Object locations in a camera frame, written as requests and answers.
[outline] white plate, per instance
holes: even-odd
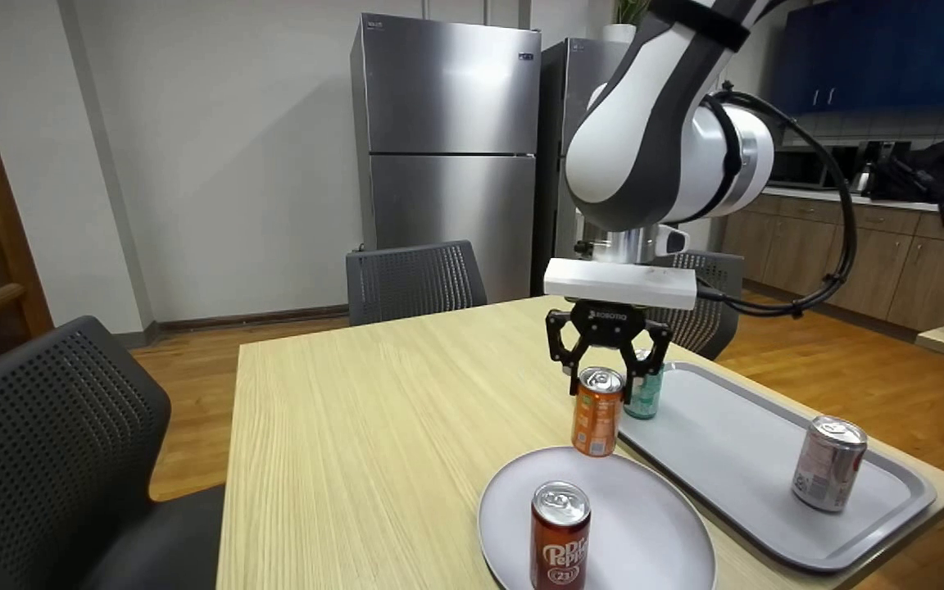
[[[480,552],[500,586],[531,586],[531,496],[543,481],[589,496],[589,590],[709,590],[711,545],[699,513],[652,471],[626,458],[589,458],[571,447],[508,461],[480,504]]]

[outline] kitchen counter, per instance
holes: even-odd
[[[771,195],[786,195],[786,201],[827,201],[836,202],[839,192],[836,189],[794,189],[794,187],[763,187],[763,192]],[[877,207],[877,209],[922,209],[922,214],[936,214],[936,202],[925,202],[925,201],[867,201],[863,192],[852,192],[857,207]]]

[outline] chair backrest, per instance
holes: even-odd
[[[0,586],[76,586],[144,507],[168,392],[92,317],[0,356]]]
[[[696,268],[699,283],[739,296],[742,292],[742,254],[723,254],[723,252],[674,252],[662,260],[673,268]],[[669,322],[673,342],[703,353],[703,356],[718,356],[739,332],[739,310],[728,309],[723,303],[703,303],[696,310],[648,310],[657,322]]]
[[[471,242],[353,250],[345,265],[358,323],[484,306]]]

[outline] floor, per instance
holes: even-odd
[[[240,343],[340,323],[340,317],[306,317],[191,329],[138,346],[138,360],[175,401],[150,493],[175,499],[224,481]],[[805,315],[800,322],[745,317],[722,364],[944,470],[940,353],[847,317]],[[944,517],[911,537],[863,586],[944,586]]]

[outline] white tray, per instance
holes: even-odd
[[[508,461],[480,504],[480,552],[506,590],[531,586],[531,499],[543,481],[589,496],[589,590],[709,590],[715,556],[703,517],[660,476],[571,447]]]
[[[934,500],[916,471],[867,453],[843,513],[805,507],[790,493],[805,421],[703,368],[664,368],[660,416],[622,416],[618,433],[771,556],[814,573],[858,563]]]

